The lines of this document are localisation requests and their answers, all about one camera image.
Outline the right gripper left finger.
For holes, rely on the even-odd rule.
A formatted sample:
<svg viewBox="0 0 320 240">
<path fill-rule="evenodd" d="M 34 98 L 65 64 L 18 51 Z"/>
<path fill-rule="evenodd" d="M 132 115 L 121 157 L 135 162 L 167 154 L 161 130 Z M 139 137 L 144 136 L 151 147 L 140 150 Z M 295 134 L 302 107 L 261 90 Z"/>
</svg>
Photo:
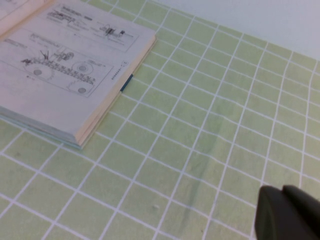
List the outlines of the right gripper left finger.
<svg viewBox="0 0 320 240">
<path fill-rule="evenodd" d="M 254 229 L 258 240 L 297 240 L 300 220 L 278 188 L 264 185 L 258 194 Z"/>
</svg>

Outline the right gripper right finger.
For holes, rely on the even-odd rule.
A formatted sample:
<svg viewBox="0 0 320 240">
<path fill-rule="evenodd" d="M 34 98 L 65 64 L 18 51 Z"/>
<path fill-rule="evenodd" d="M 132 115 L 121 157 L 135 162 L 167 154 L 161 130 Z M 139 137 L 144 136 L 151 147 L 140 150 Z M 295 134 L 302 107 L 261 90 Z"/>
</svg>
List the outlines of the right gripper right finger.
<svg viewBox="0 0 320 240">
<path fill-rule="evenodd" d="M 320 201 L 294 185 L 284 185 L 282 192 L 293 204 L 299 216 L 320 239 Z"/>
</svg>

